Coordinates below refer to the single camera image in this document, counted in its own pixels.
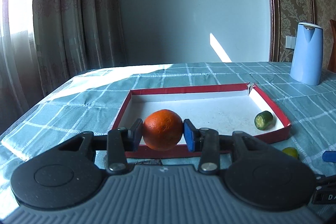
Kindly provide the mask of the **orange mandarin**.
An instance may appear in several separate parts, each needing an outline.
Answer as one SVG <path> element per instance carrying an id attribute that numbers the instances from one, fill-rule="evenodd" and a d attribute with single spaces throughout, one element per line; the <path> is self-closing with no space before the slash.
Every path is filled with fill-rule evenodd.
<path id="1" fill-rule="evenodd" d="M 143 140 L 154 151 L 168 151 L 174 148 L 182 135 L 183 121 L 171 110 L 156 111 L 143 122 Z"/>

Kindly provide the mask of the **green cucumber piece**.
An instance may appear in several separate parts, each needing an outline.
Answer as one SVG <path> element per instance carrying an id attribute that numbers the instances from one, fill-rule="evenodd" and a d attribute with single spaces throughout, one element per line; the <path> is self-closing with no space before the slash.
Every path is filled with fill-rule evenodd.
<path id="1" fill-rule="evenodd" d="M 257 129 L 265 130 L 273 123 L 273 114 L 267 110 L 255 116 L 254 123 Z"/>

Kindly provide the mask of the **white wall switch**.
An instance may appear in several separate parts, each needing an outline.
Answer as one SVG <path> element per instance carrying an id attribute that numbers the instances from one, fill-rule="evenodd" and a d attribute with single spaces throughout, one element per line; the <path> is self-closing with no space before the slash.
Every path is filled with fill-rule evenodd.
<path id="1" fill-rule="evenodd" d="M 286 36 L 286 38 L 285 38 L 285 47 L 287 49 L 293 50 L 295 48 L 295 41 L 296 41 L 296 37 L 295 36 Z"/>

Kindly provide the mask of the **teal checked tablecloth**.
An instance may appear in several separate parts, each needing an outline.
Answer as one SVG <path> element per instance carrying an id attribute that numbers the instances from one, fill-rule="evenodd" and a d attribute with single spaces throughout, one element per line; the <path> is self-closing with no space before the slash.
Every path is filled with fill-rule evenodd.
<path id="1" fill-rule="evenodd" d="M 335 149 L 335 74 L 321 83 L 293 80 L 289 63 L 183 63 L 107 68 L 75 76 L 38 102 L 1 135 L 1 217 L 17 208 L 10 177 L 20 164 L 83 131 L 104 135 L 131 89 L 255 83 L 291 122 L 278 148 L 295 147 L 316 173 L 335 174 L 322 155 Z"/>

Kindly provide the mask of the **red cardboard tray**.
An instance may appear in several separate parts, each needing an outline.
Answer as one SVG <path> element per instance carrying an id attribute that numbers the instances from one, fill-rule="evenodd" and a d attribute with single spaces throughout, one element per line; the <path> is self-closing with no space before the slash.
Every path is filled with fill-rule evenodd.
<path id="1" fill-rule="evenodd" d="M 243 83 L 130 90 L 112 128 L 130 128 L 136 119 L 145 120 L 162 109 L 189 119 L 196 128 L 212 128 L 221 135 L 244 131 L 268 144 L 287 139 L 291 127 L 290 120 L 264 91 Z M 254 119 L 265 110 L 273 114 L 273 123 L 259 130 Z"/>

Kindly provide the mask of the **patterned beige curtain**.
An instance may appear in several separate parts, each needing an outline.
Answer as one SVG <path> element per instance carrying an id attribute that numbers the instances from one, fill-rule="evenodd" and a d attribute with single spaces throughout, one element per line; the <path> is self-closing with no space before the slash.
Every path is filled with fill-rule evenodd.
<path id="1" fill-rule="evenodd" d="M 84 71 L 126 64 L 119 0 L 1 0 L 1 118 Z"/>

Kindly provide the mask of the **small green tomato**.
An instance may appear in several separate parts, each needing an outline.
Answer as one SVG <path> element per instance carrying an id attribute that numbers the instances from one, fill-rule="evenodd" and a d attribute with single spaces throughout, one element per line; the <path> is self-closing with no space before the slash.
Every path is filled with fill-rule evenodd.
<path id="1" fill-rule="evenodd" d="M 294 147 L 286 147 L 282 150 L 283 153 L 285 153 L 288 156 L 291 156 L 295 159 L 299 159 L 299 152 Z"/>

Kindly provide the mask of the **blue electric kettle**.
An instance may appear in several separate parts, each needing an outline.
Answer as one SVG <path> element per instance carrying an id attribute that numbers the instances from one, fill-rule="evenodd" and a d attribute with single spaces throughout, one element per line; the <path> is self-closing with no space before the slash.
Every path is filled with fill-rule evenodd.
<path id="1" fill-rule="evenodd" d="M 291 63 L 292 79 L 306 85 L 319 85 L 323 60 L 323 29 L 306 22 L 299 22 Z"/>

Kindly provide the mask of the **wooden chair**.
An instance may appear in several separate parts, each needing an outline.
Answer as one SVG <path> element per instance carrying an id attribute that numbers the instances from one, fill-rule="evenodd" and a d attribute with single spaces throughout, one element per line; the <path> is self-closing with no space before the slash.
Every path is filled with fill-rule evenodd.
<path id="1" fill-rule="evenodd" d="M 327 69 L 332 72 L 336 72 L 336 21 L 330 20 L 331 30 L 333 34 L 333 47 L 331 50 L 330 60 Z"/>

